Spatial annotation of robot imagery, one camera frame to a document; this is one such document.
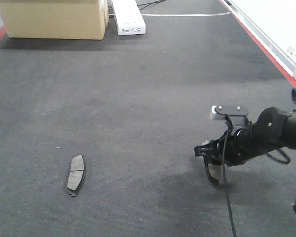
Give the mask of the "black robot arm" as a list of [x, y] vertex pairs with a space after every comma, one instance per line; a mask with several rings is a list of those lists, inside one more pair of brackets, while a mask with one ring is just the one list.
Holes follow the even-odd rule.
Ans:
[[227, 131], [217, 140], [194, 148], [195, 156], [203, 157], [208, 179], [214, 184], [209, 164], [243, 165], [247, 161], [283, 147], [296, 150], [296, 110], [282, 111], [270, 107], [262, 111], [255, 123], [249, 122], [247, 109], [213, 106], [212, 117], [224, 120]]

